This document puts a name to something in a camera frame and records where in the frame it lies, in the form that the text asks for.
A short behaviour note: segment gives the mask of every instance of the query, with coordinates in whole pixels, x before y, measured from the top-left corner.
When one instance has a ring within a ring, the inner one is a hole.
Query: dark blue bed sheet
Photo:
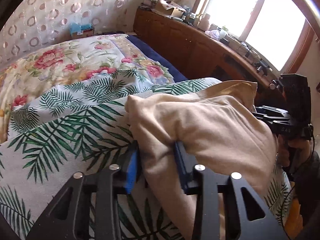
[[[159,61],[160,64],[169,69],[169,73],[173,76],[175,82],[188,80],[184,75],[182,75],[178,69],[176,69],[169,61],[161,57],[156,53],[149,45],[139,40],[136,36],[129,35],[127,37],[136,47],[138,47],[144,55],[154,61]]]

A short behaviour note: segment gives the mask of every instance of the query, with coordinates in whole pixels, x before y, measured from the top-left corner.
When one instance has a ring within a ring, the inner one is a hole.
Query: garment sleeve
[[[320,160],[317,152],[294,175],[303,230],[295,240],[316,240],[320,236]]]

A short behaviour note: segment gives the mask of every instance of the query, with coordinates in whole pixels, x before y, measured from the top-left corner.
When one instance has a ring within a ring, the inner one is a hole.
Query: person's hand
[[[299,158],[297,163],[295,164],[295,169],[298,168],[301,164],[303,164],[311,154],[310,141],[303,139],[294,139],[288,141],[288,146],[301,149],[299,153]],[[289,151],[287,149],[287,145],[285,143],[284,138],[279,135],[278,136],[278,159],[277,162],[281,164],[283,167],[288,167],[290,165],[289,161]]]

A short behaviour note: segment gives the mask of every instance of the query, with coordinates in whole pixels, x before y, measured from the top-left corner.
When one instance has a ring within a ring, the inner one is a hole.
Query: beige cloth
[[[125,107],[146,180],[185,239],[192,236],[196,196],[181,190],[172,151],[175,141],[183,141],[186,151],[213,171],[240,172],[258,194],[267,190],[276,140],[251,114],[256,89],[256,83],[227,81],[187,95],[128,98]]]

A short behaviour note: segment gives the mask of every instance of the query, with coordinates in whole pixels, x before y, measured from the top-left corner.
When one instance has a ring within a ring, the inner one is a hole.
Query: black wire
[[[311,155],[309,156],[309,158],[308,158],[303,164],[301,164],[301,165],[298,167],[298,169],[295,170],[295,172],[294,172],[293,174],[295,174],[307,161],[309,161],[309,160],[312,158],[313,153],[315,152],[315,137],[314,137],[314,135],[312,135],[312,140],[313,140],[313,149],[312,149]],[[287,237],[288,237],[289,240],[291,240],[291,238],[288,236],[287,232],[286,232],[285,229],[284,229],[282,211],[283,211],[283,207],[284,207],[285,201],[287,200],[288,196],[290,195],[290,193],[292,192],[292,190],[295,188],[295,186],[296,186],[296,185],[294,185],[294,186],[291,188],[291,190],[289,191],[289,193],[287,194],[287,196],[284,198],[283,203],[282,203],[282,205],[281,205],[281,209],[280,209],[281,226],[282,226],[282,229],[283,229],[283,231],[285,232],[285,234],[287,235]]]

